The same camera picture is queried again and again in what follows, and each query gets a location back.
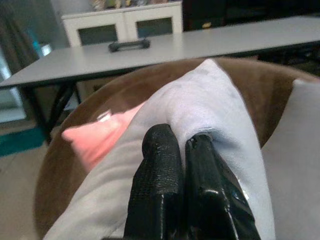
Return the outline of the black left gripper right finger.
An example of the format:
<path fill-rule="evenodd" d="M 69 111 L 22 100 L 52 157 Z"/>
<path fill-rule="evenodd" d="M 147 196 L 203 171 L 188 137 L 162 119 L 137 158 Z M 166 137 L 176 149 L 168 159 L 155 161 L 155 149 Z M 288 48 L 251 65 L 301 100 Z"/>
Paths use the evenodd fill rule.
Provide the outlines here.
<path fill-rule="evenodd" d="M 214 148 L 196 134 L 185 144 L 187 229 L 191 240 L 259 240 L 238 179 Z"/>

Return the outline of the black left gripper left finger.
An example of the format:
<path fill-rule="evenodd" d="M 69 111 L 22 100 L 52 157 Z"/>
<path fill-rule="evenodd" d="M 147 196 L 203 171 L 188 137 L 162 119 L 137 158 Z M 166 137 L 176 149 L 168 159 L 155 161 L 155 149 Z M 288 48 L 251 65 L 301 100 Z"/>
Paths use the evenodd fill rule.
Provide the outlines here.
<path fill-rule="evenodd" d="M 184 179 L 178 141 L 168 124 L 152 126 L 142 141 L 124 228 L 126 240 L 174 240 L 180 231 Z"/>

